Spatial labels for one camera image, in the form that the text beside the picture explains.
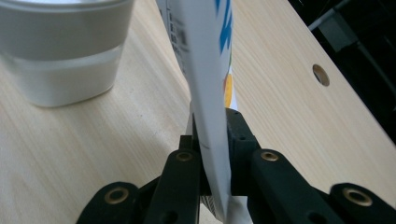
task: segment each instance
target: wooden table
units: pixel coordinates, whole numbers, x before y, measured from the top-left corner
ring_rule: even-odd
[[[262,147],[313,186],[362,185],[396,204],[396,150],[287,0],[234,0],[240,111]],[[330,85],[313,74],[319,64]],[[154,0],[136,0],[117,81],[83,103],[27,103],[0,69],[0,222],[74,223],[115,181],[161,174],[189,115],[189,90]],[[202,223],[216,223],[204,210]]]

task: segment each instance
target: white cup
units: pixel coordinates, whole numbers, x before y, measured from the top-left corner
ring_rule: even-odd
[[[134,0],[0,0],[0,59],[22,95],[68,105],[114,84]]]

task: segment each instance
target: wood grain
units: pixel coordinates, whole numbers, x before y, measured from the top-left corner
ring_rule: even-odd
[[[395,146],[289,3],[234,0],[233,10],[237,100],[262,147],[319,189],[353,182],[394,206]],[[185,131],[189,90],[154,0],[136,0],[117,81],[101,96],[37,107],[0,68],[1,223],[74,223],[102,186],[160,175]]]

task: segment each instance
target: round hole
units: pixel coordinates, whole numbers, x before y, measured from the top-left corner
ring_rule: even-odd
[[[272,152],[263,152],[262,153],[262,159],[266,161],[277,161],[279,157]]]
[[[172,224],[177,222],[177,213],[174,211],[165,212],[161,216],[161,222],[164,224]]]
[[[176,155],[178,161],[190,161],[192,160],[192,155],[188,152],[180,152]]]
[[[352,203],[358,204],[360,206],[371,206],[373,200],[365,193],[357,189],[343,189],[344,196]]]
[[[323,215],[317,213],[317,212],[310,212],[308,214],[308,219],[315,224],[326,224],[327,219]]]
[[[324,71],[324,69],[320,65],[314,64],[312,70],[314,71],[314,75],[320,84],[322,84],[323,86],[330,85],[329,76],[327,76],[326,71]]]
[[[105,195],[105,202],[109,204],[122,203],[123,201],[125,201],[125,199],[128,198],[128,195],[128,189],[116,187]]]

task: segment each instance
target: plastic cup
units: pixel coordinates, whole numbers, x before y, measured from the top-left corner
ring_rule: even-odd
[[[0,60],[19,92],[68,105],[115,81],[134,0],[0,0]]]

